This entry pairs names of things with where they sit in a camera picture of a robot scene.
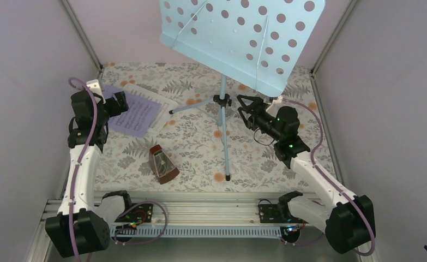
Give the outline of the clear plastic metronome cover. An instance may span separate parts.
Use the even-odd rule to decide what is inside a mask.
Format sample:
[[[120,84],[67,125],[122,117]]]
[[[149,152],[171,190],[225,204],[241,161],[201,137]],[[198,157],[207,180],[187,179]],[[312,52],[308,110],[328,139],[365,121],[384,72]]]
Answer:
[[[174,169],[174,164],[163,150],[154,155],[154,163],[158,177],[163,177]]]

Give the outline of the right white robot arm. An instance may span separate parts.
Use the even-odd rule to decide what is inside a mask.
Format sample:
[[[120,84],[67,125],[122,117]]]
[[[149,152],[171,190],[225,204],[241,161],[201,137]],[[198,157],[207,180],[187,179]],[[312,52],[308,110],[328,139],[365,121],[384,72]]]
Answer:
[[[316,227],[340,254],[355,251],[360,256],[371,256],[376,248],[372,201],[368,196],[359,196],[346,188],[319,165],[315,150],[311,150],[298,135],[297,110],[282,106],[272,116],[268,112],[271,104],[260,97],[238,95],[237,100],[245,126],[271,137],[277,159],[300,175],[322,201],[318,204],[301,192],[290,192],[279,198],[281,214],[302,219]]]

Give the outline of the lavender sheet music page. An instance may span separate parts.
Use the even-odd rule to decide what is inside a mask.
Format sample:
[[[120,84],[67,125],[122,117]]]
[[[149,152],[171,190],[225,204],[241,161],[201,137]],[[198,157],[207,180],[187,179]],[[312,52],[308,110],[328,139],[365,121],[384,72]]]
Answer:
[[[161,104],[110,85],[104,87],[103,94],[105,98],[110,98],[120,91],[125,93],[129,110],[119,116],[111,117],[110,129],[138,138],[144,137],[157,117]]]

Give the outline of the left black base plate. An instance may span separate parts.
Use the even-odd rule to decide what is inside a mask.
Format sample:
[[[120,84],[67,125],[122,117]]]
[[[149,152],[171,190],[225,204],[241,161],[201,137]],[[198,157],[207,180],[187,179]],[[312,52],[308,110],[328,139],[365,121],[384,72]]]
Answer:
[[[140,224],[150,223],[152,221],[152,212],[153,204],[142,204],[118,218],[117,221],[136,228]]]

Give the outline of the brown wooden metronome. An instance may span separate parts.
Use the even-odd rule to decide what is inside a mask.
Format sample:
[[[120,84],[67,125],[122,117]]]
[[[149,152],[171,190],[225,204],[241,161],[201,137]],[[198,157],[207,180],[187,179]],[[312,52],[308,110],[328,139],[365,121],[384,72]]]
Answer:
[[[180,171],[169,155],[160,145],[149,150],[149,166],[159,184],[166,184],[175,179]]]

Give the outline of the light blue music stand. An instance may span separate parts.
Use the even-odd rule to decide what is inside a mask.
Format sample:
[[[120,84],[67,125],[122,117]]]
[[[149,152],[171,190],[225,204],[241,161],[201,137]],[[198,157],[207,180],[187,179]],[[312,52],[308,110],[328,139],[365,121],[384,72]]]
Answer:
[[[325,1],[160,1],[160,41],[269,97],[281,95]]]

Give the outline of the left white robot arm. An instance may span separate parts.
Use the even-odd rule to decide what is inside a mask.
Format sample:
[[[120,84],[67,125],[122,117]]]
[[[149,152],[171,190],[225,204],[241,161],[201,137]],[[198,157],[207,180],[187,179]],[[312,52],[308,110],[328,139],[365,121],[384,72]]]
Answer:
[[[74,117],[67,139],[70,169],[67,186],[57,215],[46,219],[45,230],[59,254],[64,257],[103,251],[108,248],[110,227],[131,205],[127,191],[106,193],[99,206],[94,202],[94,183],[107,142],[108,121],[128,111],[125,93],[104,99],[87,91],[71,96]]]

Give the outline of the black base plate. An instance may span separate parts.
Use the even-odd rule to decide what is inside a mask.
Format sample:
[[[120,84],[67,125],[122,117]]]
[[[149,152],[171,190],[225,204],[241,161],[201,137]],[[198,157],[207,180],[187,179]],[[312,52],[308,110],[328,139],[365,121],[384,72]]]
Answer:
[[[293,216],[284,216],[280,213],[277,204],[258,204],[258,216],[263,224],[292,224],[303,221]]]
[[[142,204],[118,218],[117,221],[136,228],[140,224],[150,223],[152,221],[152,212],[153,204]]]

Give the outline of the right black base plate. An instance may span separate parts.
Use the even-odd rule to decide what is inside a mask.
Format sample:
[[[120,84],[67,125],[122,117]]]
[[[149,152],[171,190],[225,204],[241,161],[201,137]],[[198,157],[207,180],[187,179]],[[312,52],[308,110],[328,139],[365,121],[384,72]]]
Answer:
[[[258,204],[258,216],[263,224],[292,224],[303,221],[293,216],[284,216],[280,213],[277,204]]]

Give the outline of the floral patterned table mat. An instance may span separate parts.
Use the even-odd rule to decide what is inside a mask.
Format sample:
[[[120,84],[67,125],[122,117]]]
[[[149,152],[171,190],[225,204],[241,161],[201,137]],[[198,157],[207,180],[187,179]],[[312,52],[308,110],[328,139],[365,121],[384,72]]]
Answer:
[[[162,129],[142,138],[111,131],[99,163],[96,190],[164,192],[308,193],[307,182],[280,162],[271,139],[245,127],[233,101],[227,130],[216,123],[219,106],[209,99],[220,91],[218,72],[196,63],[112,62],[102,81],[130,93],[147,90],[188,109],[169,116]],[[160,145],[179,175],[159,184],[149,166],[149,150]]]

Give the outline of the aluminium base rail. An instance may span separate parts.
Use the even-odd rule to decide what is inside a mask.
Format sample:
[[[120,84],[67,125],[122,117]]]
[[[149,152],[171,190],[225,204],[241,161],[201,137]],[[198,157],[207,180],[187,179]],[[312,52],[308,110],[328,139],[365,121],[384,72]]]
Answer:
[[[153,202],[152,221],[144,225],[163,226],[256,226],[258,202],[277,203],[282,192],[208,193],[129,191],[131,203]]]

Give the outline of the white sheet music page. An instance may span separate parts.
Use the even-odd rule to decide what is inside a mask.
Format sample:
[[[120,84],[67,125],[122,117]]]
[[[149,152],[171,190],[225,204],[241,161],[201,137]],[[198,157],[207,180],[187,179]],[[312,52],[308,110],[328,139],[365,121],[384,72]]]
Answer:
[[[155,119],[149,126],[148,133],[151,134],[158,134],[163,129],[165,124],[171,118],[169,111],[175,109],[178,106],[176,101],[162,96],[158,93],[158,89],[152,86],[128,83],[124,86],[124,90],[161,105]]]

